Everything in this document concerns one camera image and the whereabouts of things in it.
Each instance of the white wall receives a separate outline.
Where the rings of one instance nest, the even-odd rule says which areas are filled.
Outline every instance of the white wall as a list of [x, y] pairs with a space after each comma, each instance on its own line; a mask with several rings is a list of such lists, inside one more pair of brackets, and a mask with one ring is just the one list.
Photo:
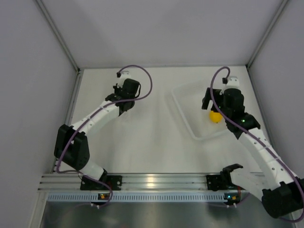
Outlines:
[[250, 73], [278, 153], [304, 178], [304, 1], [290, 1]]
[[81, 67], [244, 65], [281, 0], [43, 0]]
[[75, 73], [32, 0], [0, 6], [1, 228], [27, 227]]

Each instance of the purple cable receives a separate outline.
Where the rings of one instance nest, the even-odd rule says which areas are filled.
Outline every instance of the purple cable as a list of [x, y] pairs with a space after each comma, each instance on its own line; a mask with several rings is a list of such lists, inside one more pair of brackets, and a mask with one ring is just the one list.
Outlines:
[[[152, 83], [152, 78], [151, 78], [151, 75], [149, 74], [149, 72], [143, 68], [142, 66], [138, 66], [138, 65], [128, 65], [128, 66], [125, 66], [123, 68], [121, 68], [118, 72], [122, 72], [124, 69], [126, 68], [129, 68], [129, 67], [137, 67], [137, 68], [140, 68], [141, 70], [143, 70], [149, 77], [149, 80], [150, 80], [150, 90], [149, 92], [145, 95], [145, 96], [142, 96], [142, 97], [139, 97], [139, 98], [135, 98], [135, 99], [125, 99], [125, 100], [120, 100], [120, 101], [114, 101], [114, 102], [111, 102], [111, 103], [108, 103], [106, 104], [104, 107], [101, 107], [99, 108], [98, 110], [96, 110], [96, 112], [94, 112], [91, 116], [90, 116], [90, 119], [92, 119], [95, 115], [97, 115], [101, 110], [103, 110], [104, 108], [110, 106], [110, 105], [114, 105], [116, 103], [121, 103], [121, 102], [130, 102], [130, 101], [139, 101], [139, 100], [142, 100], [142, 99], [145, 99], [147, 96], [150, 95], [151, 91], [152, 91], [152, 88], [153, 88], [153, 83]], [[86, 119], [81, 125], [80, 127], [77, 128], [77, 130], [73, 133], [73, 135], [71, 136], [71, 138], [68, 140], [66, 146], [64, 147], [61, 155], [60, 155], [60, 158], [58, 160], [58, 164], [57, 164], [57, 167], [56, 167], [56, 172], [57, 173], [67, 173], [67, 172], [78, 172], [78, 173], [81, 173], [79, 171], [75, 171], [75, 170], [66, 170], [66, 171], [60, 171], [60, 165], [61, 165], [61, 162], [67, 152], [67, 149], [68, 147], [70, 146], [71, 142], [73, 141], [73, 139], [75, 138], [75, 136], [77, 135], [77, 133], [87, 124], [87, 122], [89, 122], [89, 119]], [[112, 197], [113, 197], [113, 191], [112, 189], [110, 188], [110, 186], [108, 186], [107, 184], [101, 182], [101, 181], [98, 181], [98, 180], [95, 180], [87, 175], [84, 174], [84, 176], [92, 181], [95, 181], [96, 183], [99, 183], [103, 186], [105, 186], [109, 191], [110, 191], [110, 197], [108, 199], [108, 201], [102, 205], [102, 207], [106, 206], [107, 204], [110, 203]]]
[[243, 204], [249, 198], [249, 196], [250, 196], [250, 193], [248, 192], [248, 194], [243, 198], [243, 200], [240, 201], [237, 205], [239, 206], [239, 205]]
[[[299, 192], [301, 194], [301, 198], [302, 198], [302, 201], [304, 202], [304, 192], [298, 182], [298, 180], [295, 178], [295, 176], [293, 175], [292, 171], [280, 160], [278, 159], [278, 157], [269, 149], [266, 147], [266, 145], [261, 141], [259, 140], [256, 136], [254, 136], [252, 133], [250, 133], [248, 130], [246, 130], [245, 128], [241, 127], [240, 125], [238, 125], [236, 122], [230, 120], [227, 116], [225, 116], [225, 114], [220, 110], [220, 108], [218, 107], [218, 105], [216, 104], [215, 102], [215, 99], [214, 99], [214, 95], [213, 95], [213, 83], [215, 81], [215, 78], [216, 76], [218, 75], [218, 73], [223, 70], [223, 69], [227, 69], [228, 70], [228, 74], [226, 76], [226, 78], [229, 77], [230, 75], [230, 68], [227, 67], [227, 66], [223, 66], [221, 67], [220, 69], [217, 70], [217, 72], [215, 72], [212, 80], [211, 80], [211, 85], [210, 85], [210, 94], [211, 94], [211, 99], [212, 99], [212, 102], [215, 106], [215, 108], [217, 109], [217, 111], [224, 117], [225, 120], [227, 120], [228, 122], [230, 122], [232, 125], [236, 126], [237, 128], [239, 128], [240, 130], [242, 130], [244, 133], [250, 135], [254, 140], [256, 140], [259, 144], [261, 144], [263, 147], [265, 147], [265, 149], [270, 153], [270, 155], [277, 160], [277, 162], [288, 172], [288, 174], [291, 176], [291, 178], [294, 180], [297, 188], [299, 189]], [[286, 222], [292, 222], [292, 223], [296, 223], [296, 222], [300, 222], [304, 219], [304, 210], [301, 214], [301, 216], [296, 219], [296, 220], [288, 220], [288, 219], [285, 219], [285, 218], [281, 218], [282, 220], [286, 221]]]

